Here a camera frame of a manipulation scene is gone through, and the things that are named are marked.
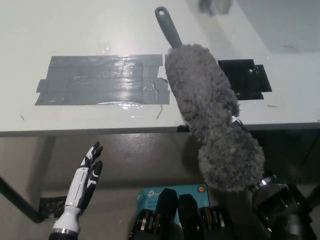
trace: duct tape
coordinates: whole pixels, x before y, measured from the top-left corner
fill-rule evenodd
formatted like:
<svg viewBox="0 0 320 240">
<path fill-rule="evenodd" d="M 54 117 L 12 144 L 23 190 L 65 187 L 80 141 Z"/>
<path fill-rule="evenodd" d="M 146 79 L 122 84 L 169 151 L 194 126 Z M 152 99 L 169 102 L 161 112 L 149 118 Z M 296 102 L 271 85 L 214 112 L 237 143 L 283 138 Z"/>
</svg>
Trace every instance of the duct tape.
<svg viewBox="0 0 320 240">
<path fill-rule="evenodd" d="M 99 56 L 52 56 L 49 68 L 130 67 L 131 65 L 158 67 L 163 65 L 161 54 L 149 55 L 99 55 Z"/>
<path fill-rule="evenodd" d="M 53 56 L 35 105 L 169 104 L 162 55 Z"/>
</svg>

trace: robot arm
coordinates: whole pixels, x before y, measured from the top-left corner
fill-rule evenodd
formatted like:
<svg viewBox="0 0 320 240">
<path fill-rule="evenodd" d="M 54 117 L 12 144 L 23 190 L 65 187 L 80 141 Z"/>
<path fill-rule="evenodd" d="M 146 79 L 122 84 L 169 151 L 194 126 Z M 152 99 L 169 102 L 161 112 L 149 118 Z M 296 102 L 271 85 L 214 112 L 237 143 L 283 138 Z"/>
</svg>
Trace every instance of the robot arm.
<svg viewBox="0 0 320 240">
<path fill-rule="evenodd" d="M 80 167 L 75 171 L 64 212 L 54 224 L 49 240 L 77 240 L 80 233 L 79 217 L 87 208 L 96 189 L 103 164 L 95 160 L 100 156 L 103 147 L 96 142 L 83 158 Z"/>
</svg>

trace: gray floor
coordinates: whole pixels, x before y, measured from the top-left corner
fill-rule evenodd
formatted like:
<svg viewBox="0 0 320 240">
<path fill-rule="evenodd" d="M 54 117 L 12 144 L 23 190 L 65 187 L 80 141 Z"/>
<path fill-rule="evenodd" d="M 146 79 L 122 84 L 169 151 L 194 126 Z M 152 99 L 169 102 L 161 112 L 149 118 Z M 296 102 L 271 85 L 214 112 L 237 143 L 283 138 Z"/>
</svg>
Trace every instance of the gray floor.
<svg viewBox="0 0 320 240">
<path fill-rule="evenodd" d="M 316 133 L 313 130 L 302 135 L 296 132 L 287 135 L 284 131 L 254 133 L 264 146 L 267 168 L 286 179 L 297 176 L 305 195 L 320 181 L 319 139 L 298 171 Z M 80 219 L 80 240 L 127 239 L 135 216 L 136 195 L 143 187 L 202 182 L 197 144 L 188 133 L 0 138 L 0 175 L 37 208 L 40 197 L 66 195 L 75 169 L 95 141 L 104 146 L 100 157 L 104 167 L 97 190 Z M 211 191 L 210 198 L 211 204 L 228 207 L 240 239 L 266 239 L 251 210 L 248 192 L 224 195 Z M 318 236 L 319 209 L 311 213 Z M 3 196 L 0 216 L 0 233 L 6 240 L 48 239 L 54 223 L 54 219 L 32 223 Z"/>
</svg>

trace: black machine part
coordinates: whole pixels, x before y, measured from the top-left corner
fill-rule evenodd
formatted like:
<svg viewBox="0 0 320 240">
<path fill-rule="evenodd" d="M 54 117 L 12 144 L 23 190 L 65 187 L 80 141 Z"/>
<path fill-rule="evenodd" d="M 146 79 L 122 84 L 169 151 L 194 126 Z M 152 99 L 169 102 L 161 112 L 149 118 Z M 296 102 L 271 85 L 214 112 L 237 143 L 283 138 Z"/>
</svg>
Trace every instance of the black machine part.
<svg viewBox="0 0 320 240">
<path fill-rule="evenodd" d="M 312 208 L 296 185 L 272 175 L 250 190 L 253 209 L 272 239 L 317 239 L 310 227 Z"/>
<path fill-rule="evenodd" d="M 271 233 L 272 240 L 315 240 L 317 239 L 307 219 L 303 215 L 288 214 L 278 216 Z"/>
<path fill-rule="evenodd" d="M 222 206 L 208 206 L 199 209 L 204 222 L 207 240 L 236 240 L 232 220 Z"/>
<path fill-rule="evenodd" d="M 198 204 L 191 194 L 179 196 L 178 213 L 184 240 L 204 240 L 205 226 L 200 216 Z"/>
<path fill-rule="evenodd" d="M 178 196 L 165 188 L 158 197 L 155 211 L 142 209 L 136 218 L 129 240 L 168 240 L 176 216 Z"/>
</svg>

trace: microfiber duster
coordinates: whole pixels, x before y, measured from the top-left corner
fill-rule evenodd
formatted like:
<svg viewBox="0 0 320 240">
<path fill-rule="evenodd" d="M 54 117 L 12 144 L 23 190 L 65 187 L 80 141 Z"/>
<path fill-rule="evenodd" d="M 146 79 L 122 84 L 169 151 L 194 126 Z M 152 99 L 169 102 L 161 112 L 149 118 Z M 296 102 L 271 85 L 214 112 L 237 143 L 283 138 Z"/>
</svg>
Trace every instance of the microfiber duster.
<svg viewBox="0 0 320 240">
<path fill-rule="evenodd" d="M 155 15 L 172 46 L 165 72 L 180 112 L 201 143 L 199 166 L 206 183 L 238 192 L 263 179 L 265 157 L 258 141 L 244 128 L 230 82 L 207 48 L 182 45 L 166 8 Z"/>
</svg>

